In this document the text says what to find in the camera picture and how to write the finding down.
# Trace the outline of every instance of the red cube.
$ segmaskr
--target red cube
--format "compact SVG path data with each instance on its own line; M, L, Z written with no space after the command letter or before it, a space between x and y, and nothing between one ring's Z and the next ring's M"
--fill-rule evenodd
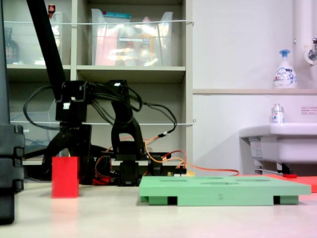
M78 169L78 157L53 157L52 198L78 197Z

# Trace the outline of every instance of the white sink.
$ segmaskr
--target white sink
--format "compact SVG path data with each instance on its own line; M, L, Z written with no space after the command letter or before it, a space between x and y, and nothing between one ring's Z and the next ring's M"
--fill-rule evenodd
M317 163L317 123L272 123L240 130L252 157L277 163Z

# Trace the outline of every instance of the green foam tray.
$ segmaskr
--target green foam tray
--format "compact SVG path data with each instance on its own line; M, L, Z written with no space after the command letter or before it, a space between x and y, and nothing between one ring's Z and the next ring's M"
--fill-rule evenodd
M145 176L140 184L141 202L150 205L239 206L298 204L298 195L311 186L277 178L159 177Z

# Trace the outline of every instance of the faucet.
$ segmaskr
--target faucet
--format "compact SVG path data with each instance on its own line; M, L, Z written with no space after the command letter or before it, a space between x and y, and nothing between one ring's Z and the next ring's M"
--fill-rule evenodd
M308 58L315 61L317 60L317 38L313 38L313 44L315 45L315 48L309 51Z

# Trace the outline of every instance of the table surface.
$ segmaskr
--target table surface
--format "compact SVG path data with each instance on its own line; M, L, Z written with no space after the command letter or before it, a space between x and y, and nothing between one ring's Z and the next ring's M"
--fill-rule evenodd
M26 183L1 238L317 238L317 193L299 205L177 207L140 203L137 187L81 186L51 199L51 184Z

